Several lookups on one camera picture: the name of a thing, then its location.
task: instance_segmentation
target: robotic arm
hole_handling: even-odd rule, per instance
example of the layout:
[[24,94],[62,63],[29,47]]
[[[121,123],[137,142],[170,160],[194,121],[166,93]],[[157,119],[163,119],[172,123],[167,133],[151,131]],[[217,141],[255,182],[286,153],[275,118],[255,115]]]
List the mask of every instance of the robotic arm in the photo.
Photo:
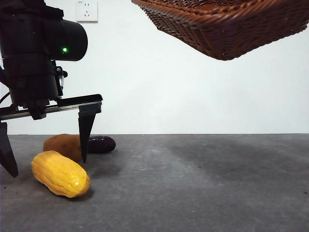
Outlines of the robotic arm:
[[87,143],[101,95],[62,99],[68,74],[56,60],[78,61],[87,51],[87,34],[76,23],[63,19],[63,11],[46,6],[44,0],[0,0],[0,49],[4,70],[0,82],[9,90],[10,107],[0,108],[0,164],[13,176],[17,164],[3,120],[79,108],[81,152],[86,161]]

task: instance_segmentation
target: cable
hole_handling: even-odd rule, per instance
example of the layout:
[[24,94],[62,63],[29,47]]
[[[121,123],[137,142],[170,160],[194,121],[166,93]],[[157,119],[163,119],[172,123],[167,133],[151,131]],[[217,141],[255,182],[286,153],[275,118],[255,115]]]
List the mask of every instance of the cable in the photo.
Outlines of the cable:
[[0,99],[0,104],[4,101],[4,99],[6,99],[8,96],[10,95],[10,92],[8,92],[7,94],[5,94],[1,99]]

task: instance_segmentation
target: brown potato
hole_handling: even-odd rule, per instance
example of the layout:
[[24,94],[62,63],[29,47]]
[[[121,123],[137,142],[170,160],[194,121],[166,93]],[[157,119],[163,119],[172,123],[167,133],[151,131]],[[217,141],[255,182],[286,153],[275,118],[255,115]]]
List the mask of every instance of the brown potato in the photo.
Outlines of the brown potato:
[[44,151],[56,151],[69,159],[82,160],[81,143],[78,134],[59,134],[44,141]]

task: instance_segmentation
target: white wall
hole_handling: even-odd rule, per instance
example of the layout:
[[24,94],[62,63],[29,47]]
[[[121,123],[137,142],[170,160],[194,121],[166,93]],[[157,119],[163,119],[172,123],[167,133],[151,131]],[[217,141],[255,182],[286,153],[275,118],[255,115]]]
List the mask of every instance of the white wall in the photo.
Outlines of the white wall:
[[[68,20],[75,2],[46,0]],[[103,95],[93,134],[309,132],[309,30],[218,61],[158,31],[129,0],[99,0],[99,23],[83,26],[86,56],[59,64],[65,97]],[[77,118],[9,120],[9,134],[78,133]]]

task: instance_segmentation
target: basket rim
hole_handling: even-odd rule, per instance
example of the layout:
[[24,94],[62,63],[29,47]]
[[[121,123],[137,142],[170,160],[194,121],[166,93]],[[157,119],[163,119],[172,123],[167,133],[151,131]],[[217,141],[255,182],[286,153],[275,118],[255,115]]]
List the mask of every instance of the basket rim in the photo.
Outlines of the basket rim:
[[157,14],[168,15],[176,20],[185,22],[189,26],[203,27],[205,25],[221,24],[231,19],[245,20],[271,9],[274,5],[284,4],[291,0],[250,0],[248,2],[232,5],[218,6],[211,11],[179,7],[154,0],[131,0],[134,4],[146,8]]

